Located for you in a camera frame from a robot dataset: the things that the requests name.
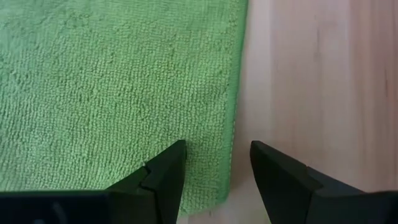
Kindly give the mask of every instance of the light wood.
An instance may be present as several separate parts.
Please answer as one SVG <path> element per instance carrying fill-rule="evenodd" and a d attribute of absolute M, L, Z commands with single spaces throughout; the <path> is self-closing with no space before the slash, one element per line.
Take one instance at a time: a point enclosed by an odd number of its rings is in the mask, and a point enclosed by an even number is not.
<path fill-rule="evenodd" d="M 252 0 L 231 193 L 183 223 L 268 223 L 262 140 L 363 190 L 398 189 L 398 0 Z"/>

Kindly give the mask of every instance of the green microfiber towel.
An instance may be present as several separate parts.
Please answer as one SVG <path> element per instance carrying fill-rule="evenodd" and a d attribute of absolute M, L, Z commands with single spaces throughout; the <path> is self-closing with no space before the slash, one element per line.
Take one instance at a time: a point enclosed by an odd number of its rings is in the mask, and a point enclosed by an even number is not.
<path fill-rule="evenodd" d="M 0 190 L 105 189 L 188 141 L 181 214 L 229 191 L 246 0 L 0 0 Z"/>

